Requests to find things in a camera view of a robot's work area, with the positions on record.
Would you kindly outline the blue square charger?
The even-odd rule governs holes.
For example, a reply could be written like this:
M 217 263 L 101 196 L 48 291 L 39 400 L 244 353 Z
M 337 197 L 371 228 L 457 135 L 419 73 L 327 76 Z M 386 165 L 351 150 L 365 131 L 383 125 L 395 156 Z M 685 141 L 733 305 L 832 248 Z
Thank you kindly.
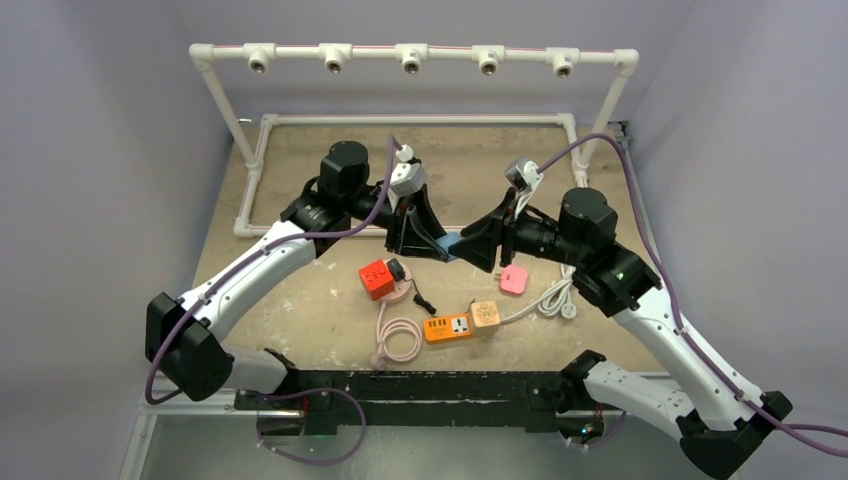
M 450 252 L 452 246 L 457 244 L 462 239 L 459 232 L 448 232 L 445 235 L 435 240 L 437 251 L 439 253 L 438 260 L 443 263 L 456 261 L 458 257 Z

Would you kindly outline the black charger adapter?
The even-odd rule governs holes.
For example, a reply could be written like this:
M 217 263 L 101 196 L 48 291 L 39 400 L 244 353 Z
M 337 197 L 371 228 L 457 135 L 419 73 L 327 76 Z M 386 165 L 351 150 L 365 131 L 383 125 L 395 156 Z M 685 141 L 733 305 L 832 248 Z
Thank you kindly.
M 390 259 L 387 261 L 387 267 L 395 281 L 395 284 L 399 286 L 402 282 L 409 283 L 414 289 L 413 302 L 419 307 L 426 310 L 432 317 L 435 317 L 437 309 L 422 296 L 415 279 L 412 277 L 412 274 L 407 272 L 406 268 L 401 264 L 401 262 L 397 259 Z

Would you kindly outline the red cube socket adapter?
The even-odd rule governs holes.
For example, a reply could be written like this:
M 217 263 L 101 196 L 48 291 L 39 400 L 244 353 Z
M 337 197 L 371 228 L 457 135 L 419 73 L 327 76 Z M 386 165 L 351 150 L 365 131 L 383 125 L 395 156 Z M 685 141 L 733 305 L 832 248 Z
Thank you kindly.
M 395 279 L 387 263 L 382 259 L 360 268 L 358 276 L 372 301 L 378 301 L 394 291 Z

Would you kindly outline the beige cube socket adapter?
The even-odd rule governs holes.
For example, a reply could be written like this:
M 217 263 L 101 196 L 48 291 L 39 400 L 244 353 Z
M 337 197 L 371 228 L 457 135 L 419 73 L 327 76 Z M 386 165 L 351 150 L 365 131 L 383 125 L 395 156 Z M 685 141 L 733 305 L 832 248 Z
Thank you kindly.
M 501 326 L 502 319 L 496 301 L 476 301 L 469 307 L 470 323 L 475 335 L 494 334 Z

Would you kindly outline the orange power strip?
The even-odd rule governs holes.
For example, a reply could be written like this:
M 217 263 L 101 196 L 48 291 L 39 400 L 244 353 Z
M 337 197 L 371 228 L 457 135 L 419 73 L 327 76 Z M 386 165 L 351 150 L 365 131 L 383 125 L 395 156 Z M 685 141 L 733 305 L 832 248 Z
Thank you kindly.
M 572 297 L 575 268 L 561 265 L 559 269 L 560 279 L 548 287 L 538 298 L 513 313 L 502 314 L 499 309 L 502 319 L 500 328 L 531 314 L 543 318 L 573 320 L 577 316 L 577 306 Z M 425 342 L 439 344 L 478 336 L 472 331 L 469 307 L 463 313 L 432 317 L 425 320 L 423 322 Z

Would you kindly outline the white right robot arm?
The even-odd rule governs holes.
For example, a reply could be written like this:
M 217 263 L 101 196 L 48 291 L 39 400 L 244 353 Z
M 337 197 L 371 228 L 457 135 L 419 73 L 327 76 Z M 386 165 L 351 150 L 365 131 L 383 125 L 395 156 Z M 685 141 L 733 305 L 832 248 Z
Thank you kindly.
M 618 216 L 592 188 L 574 188 L 557 218 L 517 210 L 514 191 L 463 229 L 449 253 L 491 271 L 522 253 L 570 266 L 579 295 L 645 346 L 676 382 L 669 389 L 585 351 L 561 373 L 562 410 L 591 401 L 662 430 L 707 476 L 727 479 L 792 409 L 787 397 L 746 380 L 672 307 L 670 287 L 616 239 Z

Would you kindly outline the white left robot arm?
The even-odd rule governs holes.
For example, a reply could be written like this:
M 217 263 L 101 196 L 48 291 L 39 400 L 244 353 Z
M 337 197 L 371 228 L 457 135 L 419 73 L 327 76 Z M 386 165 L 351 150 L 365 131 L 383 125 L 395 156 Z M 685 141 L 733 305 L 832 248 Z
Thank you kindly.
M 400 256 L 451 261 L 448 249 L 460 236 L 447 232 L 431 210 L 425 172 L 410 148 L 391 139 L 383 181 L 371 186 L 369 175 L 364 145 L 333 144 L 318 176 L 254 246 L 202 285 L 177 298 L 161 293 L 150 301 L 144 345 L 151 363 L 149 404 L 170 398 L 153 394 L 154 379 L 162 373 L 193 401 L 232 388 L 259 392 L 275 409 L 292 405 L 298 382 L 287 375 L 290 361 L 271 349 L 225 349 L 222 342 L 284 279 L 358 230 L 384 229 L 388 251 Z

